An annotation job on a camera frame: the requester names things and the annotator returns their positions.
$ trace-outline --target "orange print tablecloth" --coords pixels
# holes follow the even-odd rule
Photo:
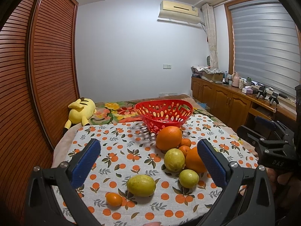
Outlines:
[[[191,116],[182,129],[183,137],[192,141],[192,147],[206,138],[228,161],[238,161],[242,167],[257,166],[255,157],[208,116]],[[194,189],[183,188],[178,183],[179,173],[165,168],[164,153],[156,148],[154,134],[149,135],[143,122],[82,127],[66,160],[70,161],[91,138],[100,140],[101,156],[77,192],[102,225],[141,226],[152,221],[164,226],[180,225],[205,214],[222,191],[208,173],[199,174],[200,181]],[[153,196],[140,198],[126,190],[127,180],[137,174],[146,174],[155,180],[157,187]],[[63,215],[74,222],[55,186],[54,192]],[[122,196],[120,207],[106,203],[108,192]]]

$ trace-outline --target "plush toy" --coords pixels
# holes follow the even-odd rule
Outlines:
[[[88,126],[93,114],[96,113],[94,102],[89,98],[80,98],[68,105],[71,109],[69,112],[68,121],[65,124],[63,134],[65,134],[72,124],[82,123],[82,126]]]

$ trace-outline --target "white wall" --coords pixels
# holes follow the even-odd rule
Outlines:
[[[219,69],[229,69],[229,36],[225,6],[221,5],[213,9],[216,23],[217,57]]]
[[[192,65],[206,65],[203,29],[158,22],[162,0],[106,0],[78,8],[76,70],[95,102],[189,94]],[[172,69],[163,69],[171,64]]]

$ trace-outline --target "white curtain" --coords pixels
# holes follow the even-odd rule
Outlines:
[[[218,69],[219,61],[217,58],[217,50],[216,50],[216,25],[215,25],[215,16],[213,12],[213,7],[209,6],[208,3],[202,6],[203,14],[205,18],[205,26],[207,31],[207,37],[209,42],[209,50],[210,50],[210,68]]]

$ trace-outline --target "bed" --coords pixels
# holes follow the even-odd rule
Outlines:
[[[201,138],[207,138],[229,161],[238,161],[244,167],[257,166],[253,147],[187,95],[96,103],[97,112],[89,120],[91,125],[73,126],[58,143],[52,167],[71,160],[89,138],[100,140],[100,157],[77,192],[101,223],[129,226],[159,221],[162,225],[180,225],[204,215],[220,194],[221,188],[215,186],[208,173],[199,174],[197,188],[189,190],[177,183],[178,174],[170,173],[164,167],[164,152],[155,147],[155,137],[148,135],[145,124],[135,111],[135,104],[166,98],[182,99],[194,107],[194,114],[181,128],[183,137],[190,138],[193,146]],[[156,179],[157,189],[150,199],[134,198],[126,191],[126,181],[141,173]],[[120,208],[106,204],[108,191],[123,197]],[[63,215],[74,222],[58,188],[54,187],[54,192]]]

